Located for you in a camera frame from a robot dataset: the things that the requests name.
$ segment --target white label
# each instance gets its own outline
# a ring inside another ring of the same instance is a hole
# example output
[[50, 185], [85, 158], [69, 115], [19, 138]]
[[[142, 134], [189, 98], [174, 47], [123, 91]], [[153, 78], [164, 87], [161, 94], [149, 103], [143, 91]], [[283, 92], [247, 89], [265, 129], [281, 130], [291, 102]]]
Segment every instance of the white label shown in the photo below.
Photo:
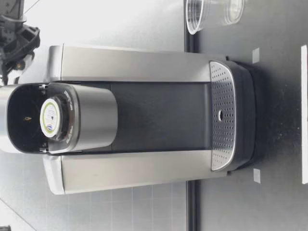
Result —
[[261, 171], [254, 168], [254, 182], [261, 183]]
[[43, 123], [47, 133], [53, 133], [56, 129], [58, 121], [56, 107], [52, 103], [48, 103], [43, 111]]
[[40, 127], [48, 138], [54, 137], [60, 129], [60, 108], [53, 99], [47, 99], [41, 108], [39, 116]]
[[258, 62], [260, 62], [260, 48], [252, 51], [252, 63], [256, 64]]

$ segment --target gray tiled floor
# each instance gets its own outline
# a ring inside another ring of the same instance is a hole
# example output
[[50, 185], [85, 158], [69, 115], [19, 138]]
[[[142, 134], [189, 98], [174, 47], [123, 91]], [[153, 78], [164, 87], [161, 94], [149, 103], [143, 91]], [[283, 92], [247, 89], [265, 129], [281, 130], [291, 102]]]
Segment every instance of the gray tiled floor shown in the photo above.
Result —
[[[39, 0], [26, 16], [41, 46], [23, 82], [42, 82], [49, 46], [63, 42], [184, 50], [181, 0]], [[39, 155], [0, 153], [0, 198], [38, 231], [186, 230], [185, 182], [55, 196]]]
[[0, 198], [38, 231], [186, 230], [185, 182], [54, 195], [41, 156], [4, 153], [0, 176]]

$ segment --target single-serve coffee machine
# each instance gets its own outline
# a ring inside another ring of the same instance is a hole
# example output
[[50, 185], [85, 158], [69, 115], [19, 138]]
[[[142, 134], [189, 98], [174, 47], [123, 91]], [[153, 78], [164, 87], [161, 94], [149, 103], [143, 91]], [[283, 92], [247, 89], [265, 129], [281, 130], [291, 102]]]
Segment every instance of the single-serve coffee machine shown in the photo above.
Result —
[[223, 57], [53, 46], [48, 77], [0, 89], [0, 136], [42, 154], [55, 194], [222, 177], [252, 157], [252, 78]]

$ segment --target black plastic panel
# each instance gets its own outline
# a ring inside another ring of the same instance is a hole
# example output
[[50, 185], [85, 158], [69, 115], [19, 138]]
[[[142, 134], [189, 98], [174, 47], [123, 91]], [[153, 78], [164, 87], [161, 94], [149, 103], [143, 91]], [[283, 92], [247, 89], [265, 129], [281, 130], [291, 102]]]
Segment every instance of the black plastic panel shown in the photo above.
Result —
[[211, 147], [210, 88], [203, 83], [83, 83], [107, 88], [118, 104], [111, 147], [84, 153], [200, 150]]

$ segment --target black machine part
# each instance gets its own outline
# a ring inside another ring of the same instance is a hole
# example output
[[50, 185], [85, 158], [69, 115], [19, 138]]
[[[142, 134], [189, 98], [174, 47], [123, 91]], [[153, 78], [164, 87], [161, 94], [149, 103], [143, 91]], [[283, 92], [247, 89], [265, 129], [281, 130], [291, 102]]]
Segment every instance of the black machine part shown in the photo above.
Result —
[[39, 29], [24, 25], [24, 0], [0, 1], [0, 78], [7, 85], [12, 70], [25, 68], [24, 58], [39, 47]]

